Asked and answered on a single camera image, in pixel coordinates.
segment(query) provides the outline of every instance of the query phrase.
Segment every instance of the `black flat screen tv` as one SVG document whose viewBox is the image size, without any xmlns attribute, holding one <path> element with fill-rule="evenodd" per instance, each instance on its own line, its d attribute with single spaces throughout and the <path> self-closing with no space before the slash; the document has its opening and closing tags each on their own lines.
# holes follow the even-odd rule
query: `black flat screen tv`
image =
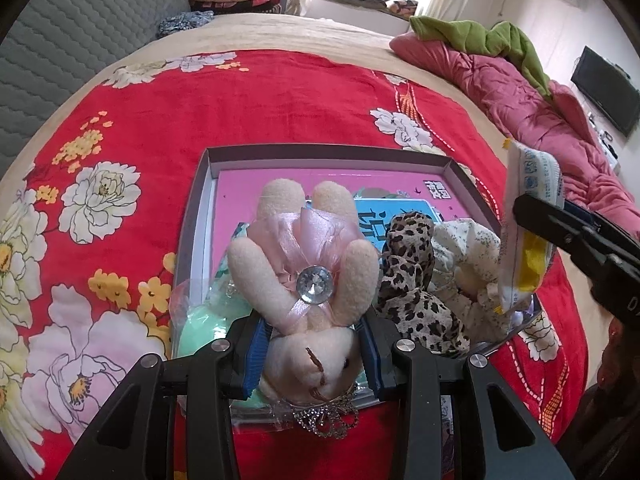
<svg viewBox="0 0 640 480">
<path fill-rule="evenodd" d="M 617 129 L 631 133 L 640 116 L 640 93 L 622 70 L 586 46 L 571 81 Z"/>
</svg>

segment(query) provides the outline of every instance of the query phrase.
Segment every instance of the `round crystal gem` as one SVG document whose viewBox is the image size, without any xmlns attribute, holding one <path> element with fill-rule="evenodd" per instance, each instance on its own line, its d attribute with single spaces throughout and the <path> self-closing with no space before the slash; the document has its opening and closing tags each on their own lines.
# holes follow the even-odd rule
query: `round crystal gem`
<svg viewBox="0 0 640 480">
<path fill-rule="evenodd" d="M 296 290 L 305 303 L 324 303 L 334 293 L 334 279 L 324 267 L 307 267 L 298 275 Z"/>
</svg>

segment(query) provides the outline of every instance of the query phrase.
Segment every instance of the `pink blanket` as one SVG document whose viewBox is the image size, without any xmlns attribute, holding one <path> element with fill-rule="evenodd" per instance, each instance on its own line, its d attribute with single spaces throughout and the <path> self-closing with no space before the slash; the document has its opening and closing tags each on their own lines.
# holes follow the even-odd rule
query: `pink blanket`
<svg viewBox="0 0 640 480">
<path fill-rule="evenodd" d="M 571 90 L 552 81 L 553 104 L 501 57 L 462 54 L 413 32 L 390 42 L 399 57 L 458 86 L 504 133 L 560 164 L 566 197 L 640 238 L 640 212 L 613 173 Z"/>
</svg>

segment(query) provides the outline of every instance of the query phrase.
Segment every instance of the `metal bolt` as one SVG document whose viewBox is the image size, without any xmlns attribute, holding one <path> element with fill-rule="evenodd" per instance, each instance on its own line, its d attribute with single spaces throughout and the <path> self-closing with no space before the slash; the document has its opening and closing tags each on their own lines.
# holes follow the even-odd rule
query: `metal bolt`
<svg viewBox="0 0 640 480">
<path fill-rule="evenodd" d="M 482 354 L 473 354 L 469 358 L 469 362 L 471 363 L 472 366 L 475 366 L 476 368 L 484 368 L 489 364 L 489 361 Z"/>
<path fill-rule="evenodd" d="M 211 343 L 211 349 L 214 352 L 224 352 L 231 346 L 231 343 L 226 339 L 216 339 L 213 343 Z"/>
<path fill-rule="evenodd" d="M 153 368 L 158 364 L 158 356 L 156 354 L 147 354 L 140 359 L 140 364 L 145 368 Z"/>
<path fill-rule="evenodd" d="M 396 343 L 396 348 L 402 352 L 410 352 L 415 348 L 415 343 L 410 339 L 401 339 Z"/>
</svg>

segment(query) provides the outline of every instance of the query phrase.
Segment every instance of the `blue patterned cloth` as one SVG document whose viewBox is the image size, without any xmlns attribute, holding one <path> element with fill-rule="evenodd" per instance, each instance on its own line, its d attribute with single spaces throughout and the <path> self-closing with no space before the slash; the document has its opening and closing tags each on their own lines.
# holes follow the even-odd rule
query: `blue patterned cloth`
<svg viewBox="0 0 640 480">
<path fill-rule="evenodd" d="M 198 28 L 203 25 L 207 25 L 207 23 L 213 20 L 213 18 L 215 18 L 213 10 L 181 12 L 177 16 L 172 16 L 162 20 L 158 25 L 158 33 L 156 34 L 156 37 L 164 38 L 174 32 Z"/>
</svg>

